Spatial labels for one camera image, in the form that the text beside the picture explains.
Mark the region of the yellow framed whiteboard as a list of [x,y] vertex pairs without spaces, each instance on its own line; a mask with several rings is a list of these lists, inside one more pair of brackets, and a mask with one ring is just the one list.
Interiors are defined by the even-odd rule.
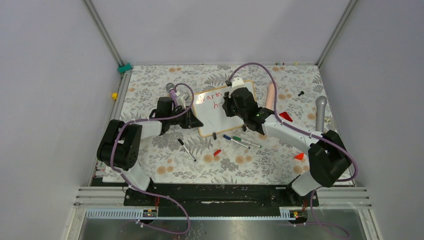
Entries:
[[194,95],[192,108],[196,118],[203,123],[203,126],[199,128],[199,134],[202,137],[233,130],[244,124],[243,120],[237,116],[227,117],[222,108],[224,94],[230,89],[229,86],[222,86]]

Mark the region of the red marker cap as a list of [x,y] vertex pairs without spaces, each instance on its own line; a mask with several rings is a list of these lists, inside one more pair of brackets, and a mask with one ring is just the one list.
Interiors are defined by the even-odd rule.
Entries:
[[218,149],[217,151],[214,152],[213,156],[216,157],[222,150]]

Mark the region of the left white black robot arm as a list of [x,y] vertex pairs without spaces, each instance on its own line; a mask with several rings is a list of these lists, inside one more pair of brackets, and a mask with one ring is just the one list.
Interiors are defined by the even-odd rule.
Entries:
[[141,140],[162,136],[174,125],[182,129],[204,125],[191,109],[176,105],[170,97],[160,97],[149,116],[152,119],[128,124],[110,120],[96,152],[99,161],[117,171],[131,189],[138,189],[135,197],[144,206],[154,202],[155,192],[148,187],[151,178],[138,163]]

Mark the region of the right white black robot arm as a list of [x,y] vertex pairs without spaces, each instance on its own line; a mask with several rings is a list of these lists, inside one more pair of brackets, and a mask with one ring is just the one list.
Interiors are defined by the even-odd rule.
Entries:
[[309,131],[286,122],[273,110],[259,107],[246,87],[225,92],[223,99],[222,107],[227,117],[237,116],[248,129],[279,139],[307,154],[309,171],[296,177],[286,193],[291,205],[301,205],[307,194],[315,189],[332,187],[352,165],[353,161],[336,132]]

